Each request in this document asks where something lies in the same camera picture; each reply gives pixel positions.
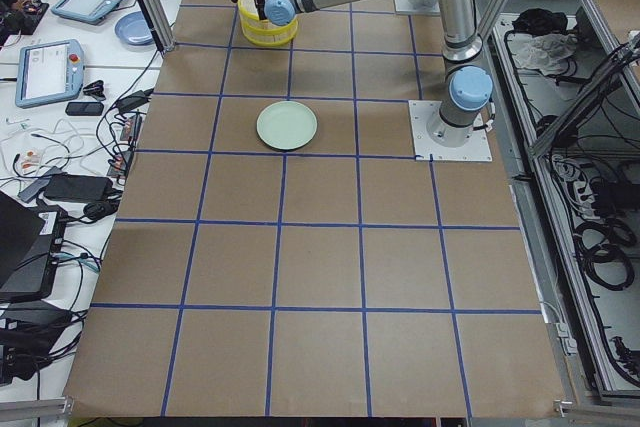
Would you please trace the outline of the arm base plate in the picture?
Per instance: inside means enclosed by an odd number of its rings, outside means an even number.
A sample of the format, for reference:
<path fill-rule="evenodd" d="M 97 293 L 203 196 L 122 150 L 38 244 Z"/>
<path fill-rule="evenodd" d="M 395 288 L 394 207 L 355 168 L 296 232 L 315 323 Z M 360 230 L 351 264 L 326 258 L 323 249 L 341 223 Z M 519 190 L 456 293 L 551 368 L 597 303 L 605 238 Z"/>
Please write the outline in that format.
<path fill-rule="evenodd" d="M 409 120 L 414 159 L 435 162 L 489 163 L 493 160 L 488 134 L 478 113 L 470 126 L 458 128 L 440 116 L 440 101 L 410 100 Z"/>
<path fill-rule="evenodd" d="M 395 11 L 402 15 L 439 16 L 438 0 L 394 0 Z"/>

